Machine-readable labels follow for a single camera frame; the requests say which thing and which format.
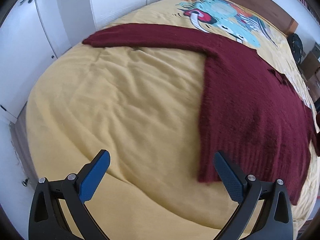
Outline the maroon knit sweater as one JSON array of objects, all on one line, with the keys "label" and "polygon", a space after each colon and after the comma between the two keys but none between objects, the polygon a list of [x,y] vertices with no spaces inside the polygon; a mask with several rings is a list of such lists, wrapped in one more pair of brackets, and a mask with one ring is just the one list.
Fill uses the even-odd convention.
[{"label": "maroon knit sweater", "polygon": [[198,181],[219,176],[213,155],[222,150],[246,173],[263,181],[284,181],[290,202],[298,203],[317,144],[312,110],[286,75],[256,52],[227,37],[163,24],[129,23],[90,35],[95,47],[146,47],[203,54],[204,82],[199,113]]}]

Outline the yellow printed bedspread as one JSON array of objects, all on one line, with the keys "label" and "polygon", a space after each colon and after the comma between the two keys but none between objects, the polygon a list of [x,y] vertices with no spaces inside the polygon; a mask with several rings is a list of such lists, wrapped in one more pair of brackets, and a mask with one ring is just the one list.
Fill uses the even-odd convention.
[{"label": "yellow printed bedspread", "polygon": [[[105,29],[129,23],[196,29],[256,50],[286,75],[314,120],[285,35],[255,12],[228,0],[162,0]],[[214,238],[236,203],[219,179],[197,179],[205,59],[180,49],[74,46],[44,72],[28,99],[28,144],[37,174],[65,178],[105,149],[111,165],[87,206],[108,237]],[[317,145],[309,151],[306,181],[298,203],[291,203],[294,236],[319,188]]]}]

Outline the black backpack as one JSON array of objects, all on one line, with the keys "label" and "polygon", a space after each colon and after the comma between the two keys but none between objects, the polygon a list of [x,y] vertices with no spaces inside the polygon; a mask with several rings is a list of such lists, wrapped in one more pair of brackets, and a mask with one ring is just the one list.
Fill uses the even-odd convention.
[{"label": "black backpack", "polygon": [[297,34],[292,33],[287,37],[287,42],[291,49],[291,53],[293,55],[295,63],[299,65],[302,60],[302,52],[303,52],[303,44],[300,37]]}]

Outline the white wardrobe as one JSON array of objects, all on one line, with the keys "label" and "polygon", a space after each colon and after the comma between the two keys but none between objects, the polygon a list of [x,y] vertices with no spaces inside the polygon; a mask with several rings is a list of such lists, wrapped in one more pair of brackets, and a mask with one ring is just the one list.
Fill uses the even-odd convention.
[{"label": "white wardrobe", "polygon": [[42,73],[108,23],[160,0],[7,0],[1,9],[1,116],[16,122]]}]

